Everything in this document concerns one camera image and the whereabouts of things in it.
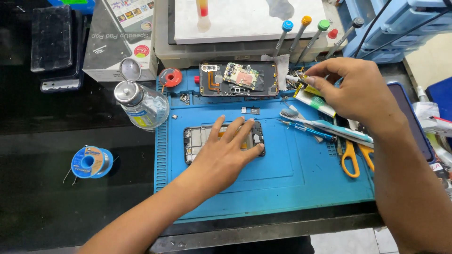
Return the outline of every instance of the white cloth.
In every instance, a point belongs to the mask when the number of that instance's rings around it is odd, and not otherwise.
[[[286,75],[289,73],[289,57],[290,55],[288,54],[277,57],[267,55],[260,57],[261,61],[274,61],[276,63],[276,67],[278,68],[278,88],[280,91],[287,90]]]

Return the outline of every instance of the scissors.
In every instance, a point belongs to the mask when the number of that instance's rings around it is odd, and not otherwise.
[[[359,166],[358,166],[358,161],[356,160],[356,153],[355,153],[355,149],[353,147],[353,143],[350,140],[345,140],[345,145],[346,145],[345,152],[344,152],[344,155],[342,156],[342,160],[341,160],[342,169],[349,177],[357,178],[359,176]],[[372,172],[375,172],[373,162],[369,157],[369,154],[373,153],[373,149],[368,146],[361,145],[361,144],[358,144],[358,147],[359,147],[361,153],[363,154],[364,159],[366,159],[367,165],[369,165],[370,169],[372,169]],[[354,174],[350,173],[350,171],[345,166],[345,159],[348,157],[350,157],[352,159],[353,167],[355,169]]]

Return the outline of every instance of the solder wire spool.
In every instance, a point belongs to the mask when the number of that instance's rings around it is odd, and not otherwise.
[[[111,170],[113,161],[107,149],[86,146],[72,158],[71,169],[79,178],[101,178]]]
[[[164,87],[173,87],[182,81],[182,72],[176,68],[166,68],[159,75],[159,82],[162,84],[162,93]]]

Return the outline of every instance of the red circular label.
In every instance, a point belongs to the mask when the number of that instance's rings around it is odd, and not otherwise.
[[[145,45],[139,45],[135,48],[133,54],[139,58],[149,55],[149,48]]]

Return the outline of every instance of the green screwdriver cap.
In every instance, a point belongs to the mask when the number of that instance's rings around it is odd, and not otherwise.
[[[326,19],[322,19],[317,25],[317,28],[322,32],[326,31],[328,30],[328,28],[330,28],[330,22]]]

